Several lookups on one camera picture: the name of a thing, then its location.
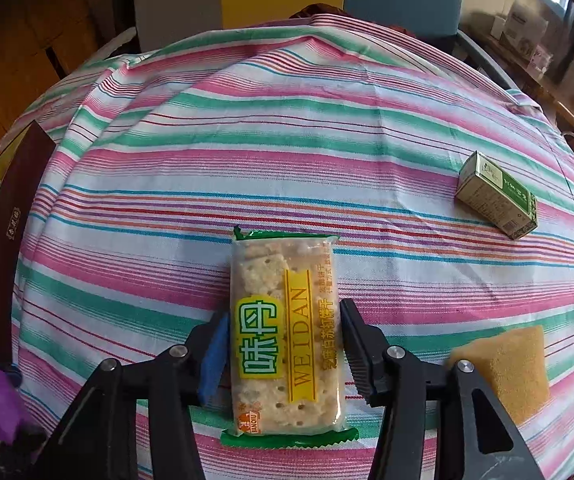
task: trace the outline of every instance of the plastic wrapper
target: plastic wrapper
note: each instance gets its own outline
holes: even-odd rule
[[[336,239],[235,231],[231,263],[235,428],[230,435],[330,434],[330,442],[312,444],[320,446],[334,439],[339,442],[333,433],[346,430],[332,261]],[[303,438],[273,442],[280,447],[308,445]]]

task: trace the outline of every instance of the yellow label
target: yellow label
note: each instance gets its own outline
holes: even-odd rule
[[[285,270],[289,402],[316,400],[313,312],[309,271]]]
[[[280,300],[255,295],[234,308],[234,353],[241,379],[277,379],[285,359],[285,308]]]

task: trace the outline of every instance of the tablecloth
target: tablecloth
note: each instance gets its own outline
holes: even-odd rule
[[[58,143],[17,267],[14,355],[54,428],[105,357],[149,359],[228,304],[234,225],[340,235],[339,293],[392,344],[451,348],[541,324],[547,405],[520,427],[548,479],[574,472],[574,155],[538,105],[420,41],[352,18],[206,32],[77,70],[37,120]],[[480,150],[539,200],[522,240],[454,200]],[[346,371],[360,439],[224,448],[227,390],[193,410],[209,479],[366,478],[382,410]],[[140,474],[151,476],[146,403]],[[423,478],[432,478],[427,414]]]

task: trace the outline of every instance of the open box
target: open box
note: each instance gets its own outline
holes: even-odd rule
[[[11,354],[11,304],[22,234],[55,143],[35,121],[0,150],[0,364]]]

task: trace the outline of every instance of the barcode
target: barcode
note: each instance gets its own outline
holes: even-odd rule
[[[514,222],[513,220],[510,220],[505,225],[503,225],[503,231],[508,231],[511,233],[512,231],[515,231],[517,227],[518,227],[518,224],[516,222]]]

